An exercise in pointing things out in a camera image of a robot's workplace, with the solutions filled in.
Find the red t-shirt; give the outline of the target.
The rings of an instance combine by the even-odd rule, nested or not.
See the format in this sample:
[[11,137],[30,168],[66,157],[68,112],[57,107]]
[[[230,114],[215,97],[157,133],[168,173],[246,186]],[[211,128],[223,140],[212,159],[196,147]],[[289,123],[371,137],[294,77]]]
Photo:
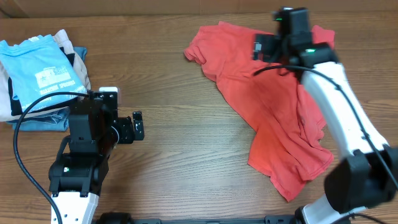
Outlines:
[[202,26],[185,49],[256,135],[248,164],[268,176],[287,201],[327,170],[333,154],[321,146],[325,120],[293,73],[252,57],[256,30],[219,22]]

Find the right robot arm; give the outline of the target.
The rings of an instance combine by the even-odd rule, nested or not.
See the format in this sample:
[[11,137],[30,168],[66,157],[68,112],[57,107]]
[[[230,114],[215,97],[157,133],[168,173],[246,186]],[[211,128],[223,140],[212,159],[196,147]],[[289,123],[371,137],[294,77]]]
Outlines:
[[314,42],[308,10],[282,7],[273,16],[277,33],[256,35],[253,57],[265,62],[267,70],[284,68],[295,74],[320,108],[340,163],[325,178],[325,193],[317,201],[264,221],[349,223],[395,197],[397,149],[370,122],[330,44]]

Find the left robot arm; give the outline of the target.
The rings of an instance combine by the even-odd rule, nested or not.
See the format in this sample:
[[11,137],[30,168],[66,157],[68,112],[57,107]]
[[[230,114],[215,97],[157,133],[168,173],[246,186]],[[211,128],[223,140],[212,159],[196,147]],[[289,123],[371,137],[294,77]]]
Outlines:
[[118,88],[101,87],[69,107],[70,134],[49,169],[52,223],[92,223],[112,150],[144,139],[142,113],[122,118],[118,103]]

